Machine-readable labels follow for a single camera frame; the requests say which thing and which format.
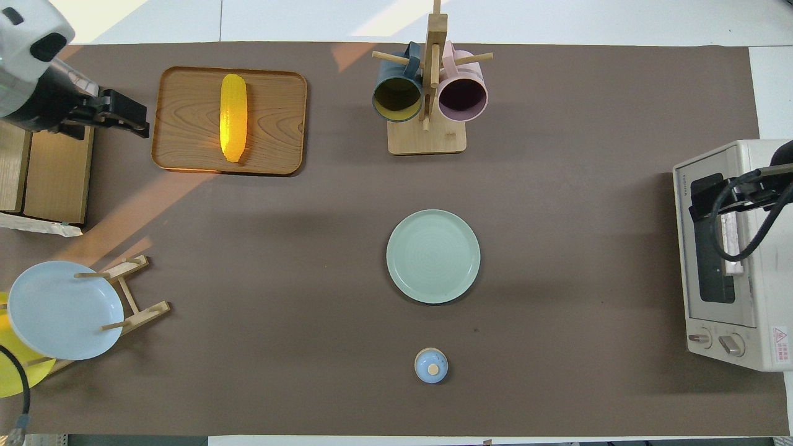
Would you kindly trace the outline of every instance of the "white floor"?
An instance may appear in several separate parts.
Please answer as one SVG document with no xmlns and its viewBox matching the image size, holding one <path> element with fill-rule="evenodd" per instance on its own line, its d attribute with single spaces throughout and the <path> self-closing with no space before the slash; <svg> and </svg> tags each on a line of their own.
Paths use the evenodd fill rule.
<svg viewBox="0 0 793 446">
<path fill-rule="evenodd" d="M 270 41 L 423 41 L 431 0 L 52 0 L 76 44 Z M 443 0 L 457 42 L 747 46 L 760 138 L 793 139 L 793 6 L 784 0 Z M 712 148 L 703 148 L 703 152 Z M 793 372 L 785 374 L 793 426 Z M 330 444 L 262 436 L 256 444 Z M 410 437 L 367 444 L 472 444 Z M 502 443 L 530 443 L 528 438 Z M 212 444 L 251 444 L 243 437 Z"/>
</svg>

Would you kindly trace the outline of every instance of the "plate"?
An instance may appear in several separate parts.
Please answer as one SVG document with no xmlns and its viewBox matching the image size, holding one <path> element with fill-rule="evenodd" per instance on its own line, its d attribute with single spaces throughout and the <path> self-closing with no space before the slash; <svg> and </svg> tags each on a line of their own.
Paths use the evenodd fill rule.
<svg viewBox="0 0 793 446">
<path fill-rule="evenodd" d="M 0 293 L 0 304 L 8 302 L 8 294 Z M 25 345 L 11 329 L 11 322 L 5 310 L 0 310 L 0 345 L 8 348 L 19 362 L 24 366 L 25 363 L 43 357 L 39 352 L 32 350 Z M 33 387 L 40 383 L 42 379 L 52 370 L 55 360 L 33 364 L 25 367 L 25 374 L 28 376 L 28 385 Z M 22 381 L 19 379 L 19 372 L 5 356 L 0 356 L 0 398 L 20 394 L 22 392 Z"/>
<path fill-rule="evenodd" d="M 116 290 L 101 277 L 75 279 L 78 272 L 94 270 L 73 262 L 39 263 L 11 286 L 11 326 L 23 342 L 45 356 L 93 358 L 107 352 L 121 335 L 121 327 L 100 329 L 124 320 Z"/>
<path fill-rule="evenodd" d="M 479 272 L 479 242 L 473 230 L 445 210 L 422 210 L 391 233 L 385 262 L 396 286 L 419 302 L 460 297 Z"/>
</svg>

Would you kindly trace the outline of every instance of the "brown table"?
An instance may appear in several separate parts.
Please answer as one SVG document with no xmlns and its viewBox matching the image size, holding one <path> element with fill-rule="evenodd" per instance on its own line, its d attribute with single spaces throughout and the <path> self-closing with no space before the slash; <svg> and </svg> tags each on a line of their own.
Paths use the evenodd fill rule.
<svg viewBox="0 0 793 446">
<path fill-rule="evenodd" d="M 68 61 L 149 106 L 174 65 L 299 71 L 289 178 L 172 173 L 97 132 L 87 234 L 0 230 L 0 289 L 50 259 L 143 251 L 141 305 L 173 312 L 33 389 L 34 432 L 220 435 L 787 435 L 781 374 L 685 349 L 672 165 L 757 137 L 746 48 L 470 45 L 488 110 L 459 155 L 395 157 L 373 45 L 94 46 Z M 393 51 L 396 45 L 378 45 Z M 440 208 L 480 241 L 457 302 L 406 299 L 393 227 Z M 441 385 L 413 374 L 427 346 Z M 18 399 L 0 402 L 7 429 Z"/>
</svg>

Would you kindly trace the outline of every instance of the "mug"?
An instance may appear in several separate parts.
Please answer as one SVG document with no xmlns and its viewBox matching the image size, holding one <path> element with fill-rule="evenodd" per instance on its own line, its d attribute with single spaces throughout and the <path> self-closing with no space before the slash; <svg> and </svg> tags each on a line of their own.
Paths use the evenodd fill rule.
<svg viewBox="0 0 793 446">
<path fill-rule="evenodd" d="M 380 62 L 380 71 L 377 73 L 372 94 L 372 106 L 380 116 L 391 122 L 407 121 L 421 110 L 420 51 L 419 44 L 411 42 L 404 53 L 393 53 L 395 56 L 410 59 L 407 65 L 390 60 Z"/>
<path fill-rule="evenodd" d="M 470 52 L 454 50 L 447 40 L 443 47 L 443 69 L 439 73 L 438 108 L 452 121 L 466 122 L 485 111 L 488 90 L 478 62 L 457 66 L 455 59 L 472 56 Z"/>
</svg>

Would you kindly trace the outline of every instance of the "black cable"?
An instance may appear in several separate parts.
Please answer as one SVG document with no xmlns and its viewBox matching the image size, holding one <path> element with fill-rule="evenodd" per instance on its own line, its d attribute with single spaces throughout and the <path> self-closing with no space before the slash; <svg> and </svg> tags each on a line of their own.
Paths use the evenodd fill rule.
<svg viewBox="0 0 793 446">
<path fill-rule="evenodd" d="M 8 348 L 0 345 L 0 352 L 11 360 L 13 366 L 17 368 L 17 372 L 19 372 L 19 379 L 22 380 L 22 397 L 25 399 L 25 402 L 22 403 L 22 415 L 27 415 L 30 412 L 30 386 L 28 385 L 28 376 L 25 373 L 25 369 L 22 368 L 19 359 L 17 359 Z"/>
<path fill-rule="evenodd" d="M 747 183 L 751 179 L 755 179 L 760 176 L 760 171 L 754 170 L 750 172 L 746 172 L 745 174 L 737 177 L 730 181 L 727 186 L 722 189 L 722 191 L 718 194 L 718 197 L 713 201 L 713 207 L 711 208 L 711 214 L 708 216 L 708 225 L 711 228 L 711 244 L 713 248 L 716 250 L 716 253 L 719 257 L 723 258 L 724 260 L 728 260 L 730 262 L 740 262 L 741 260 L 745 259 L 752 255 L 755 249 L 760 246 L 761 241 L 768 235 L 768 230 L 771 229 L 771 226 L 776 221 L 776 218 L 782 212 L 782 208 L 785 207 L 793 198 L 793 183 L 787 185 L 785 190 L 782 192 L 780 197 L 776 200 L 776 204 L 771 208 L 768 212 L 768 216 L 763 220 L 763 224 L 760 225 L 760 229 L 757 230 L 757 234 L 752 238 L 749 244 L 746 245 L 746 248 L 743 251 L 739 252 L 736 255 L 731 255 L 728 252 L 725 252 L 721 245 L 718 243 L 718 233 L 717 228 L 718 225 L 716 224 L 716 218 L 718 217 L 718 210 L 722 207 L 724 200 L 726 200 L 727 195 L 730 194 L 732 189 L 741 184 Z"/>
</svg>

